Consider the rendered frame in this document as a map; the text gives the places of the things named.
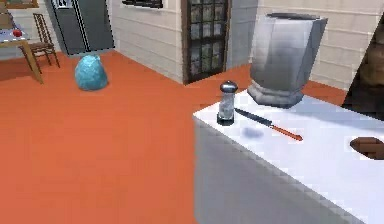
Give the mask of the glass salt shaker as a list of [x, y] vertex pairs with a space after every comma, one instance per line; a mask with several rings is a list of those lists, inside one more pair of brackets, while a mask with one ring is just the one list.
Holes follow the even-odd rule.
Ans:
[[217, 123], [230, 126], [234, 123], [234, 98], [238, 86], [235, 82], [227, 80], [220, 85], [222, 98], [217, 113]]

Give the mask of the dark framed glass door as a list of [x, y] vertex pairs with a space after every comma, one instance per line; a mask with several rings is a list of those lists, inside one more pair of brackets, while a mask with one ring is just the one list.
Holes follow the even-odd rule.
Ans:
[[183, 83], [226, 70], [231, 0], [181, 0]]

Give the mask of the grey metal bin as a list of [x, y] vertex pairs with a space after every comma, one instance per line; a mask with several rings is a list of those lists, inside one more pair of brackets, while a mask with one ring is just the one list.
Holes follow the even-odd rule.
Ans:
[[248, 94], [260, 105], [290, 108], [303, 98], [328, 19], [268, 13], [255, 23]]

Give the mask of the white kitchen counter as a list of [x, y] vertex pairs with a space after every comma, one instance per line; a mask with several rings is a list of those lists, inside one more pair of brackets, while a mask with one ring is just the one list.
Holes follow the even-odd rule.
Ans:
[[384, 142], [383, 121], [309, 96], [280, 109], [240, 92], [235, 105], [301, 138], [241, 115], [221, 126], [217, 104], [195, 112], [198, 224], [384, 224], [384, 160], [350, 146]]

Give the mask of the dark window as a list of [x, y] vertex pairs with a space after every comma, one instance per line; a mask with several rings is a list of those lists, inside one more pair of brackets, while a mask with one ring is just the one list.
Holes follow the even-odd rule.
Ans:
[[122, 3], [125, 5], [133, 5], [133, 6], [157, 8], [157, 9], [160, 9], [163, 7], [162, 0], [122, 0]]

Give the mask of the dark grey fridge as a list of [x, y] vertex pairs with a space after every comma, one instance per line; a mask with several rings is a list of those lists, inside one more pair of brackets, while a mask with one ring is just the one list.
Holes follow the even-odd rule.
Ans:
[[47, 0], [61, 49], [68, 55], [113, 49], [106, 0]]

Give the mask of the brown wooden chair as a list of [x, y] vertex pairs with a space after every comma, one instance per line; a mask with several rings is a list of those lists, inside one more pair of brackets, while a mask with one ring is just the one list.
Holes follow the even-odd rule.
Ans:
[[[45, 58], [47, 59], [48, 64], [51, 65], [52, 62], [50, 60], [50, 56], [53, 55], [56, 61], [56, 65], [60, 66], [60, 63], [56, 54], [56, 50], [55, 50], [50, 32], [48, 30], [46, 21], [44, 19], [44, 16], [40, 13], [34, 13], [33, 18], [34, 18], [38, 36], [39, 36], [38, 42], [34, 42], [29, 45], [33, 58], [37, 62], [38, 57], [44, 55]], [[36, 66], [38, 68], [38, 71], [41, 72], [41, 68], [38, 62], [36, 63]]]

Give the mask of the brown wooden bowl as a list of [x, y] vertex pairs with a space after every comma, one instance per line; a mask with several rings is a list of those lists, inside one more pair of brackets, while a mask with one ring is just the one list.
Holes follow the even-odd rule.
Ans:
[[384, 160], [384, 142], [375, 137], [358, 137], [350, 146], [360, 154], [374, 160]]

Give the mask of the dark brown cabinet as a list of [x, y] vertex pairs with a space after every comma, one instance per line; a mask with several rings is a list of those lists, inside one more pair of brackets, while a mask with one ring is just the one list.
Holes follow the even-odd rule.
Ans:
[[384, 121], [384, 13], [342, 107]]

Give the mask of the wooden dining table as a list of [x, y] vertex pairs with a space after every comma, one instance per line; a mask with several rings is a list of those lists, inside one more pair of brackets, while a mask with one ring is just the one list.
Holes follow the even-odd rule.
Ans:
[[[15, 29], [21, 30], [22, 36], [15, 37], [12, 33]], [[10, 12], [6, 12], [5, 10], [0, 10], [0, 48], [22, 47], [26, 54], [27, 61], [30, 64], [31, 70], [33, 71], [35, 79], [40, 84], [43, 84], [44, 81], [36, 66], [37, 62], [32, 56], [28, 40], [29, 36], [21, 29], [19, 25], [14, 22], [12, 14]]]

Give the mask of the framed wall picture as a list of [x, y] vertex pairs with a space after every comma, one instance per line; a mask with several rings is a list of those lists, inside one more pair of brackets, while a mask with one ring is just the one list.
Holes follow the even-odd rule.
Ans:
[[7, 9], [38, 8], [37, 0], [0, 0]]

